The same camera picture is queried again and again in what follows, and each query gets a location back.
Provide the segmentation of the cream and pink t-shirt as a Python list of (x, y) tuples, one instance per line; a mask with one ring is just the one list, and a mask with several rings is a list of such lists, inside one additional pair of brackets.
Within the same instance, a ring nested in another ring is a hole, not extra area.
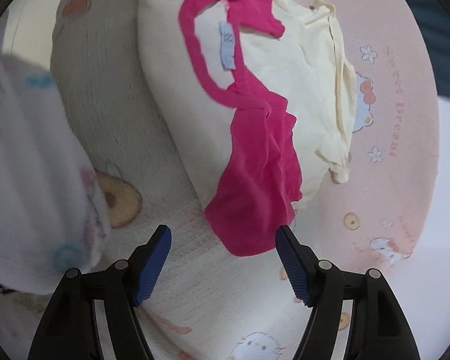
[(271, 250), (325, 176), (350, 174), (357, 86), (316, 0), (139, 0), (139, 58), (211, 230)]

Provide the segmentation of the white patterned pajama sleeve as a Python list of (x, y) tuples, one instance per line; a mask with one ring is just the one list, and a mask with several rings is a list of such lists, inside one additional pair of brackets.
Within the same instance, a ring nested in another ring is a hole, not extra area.
[(49, 72), (0, 55), (0, 285), (49, 294), (89, 272), (110, 236), (108, 207)]

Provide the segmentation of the Hello Kitty patterned blanket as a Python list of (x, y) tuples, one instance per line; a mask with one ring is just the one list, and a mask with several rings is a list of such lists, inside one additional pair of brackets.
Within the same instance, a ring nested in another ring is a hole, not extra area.
[[(432, 70), (404, 0), (331, 1), (357, 70), (351, 173), (345, 184), (325, 180), (293, 228), (345, 270), (391, 274), (416, 247), (437, 177)], [(73, 132), (98, 172), (141, 196), (138, 216), (112, 231), (102, 265), (165, 224), (170, 254), (136, 310), (153, 356), (290, 359), (310, 310), (276, 252), (236, 257), (209, 229), (140, 66), (138, 5), (90, 0), (82, 13), (58, 14), (52, 35), (51, 71)]]

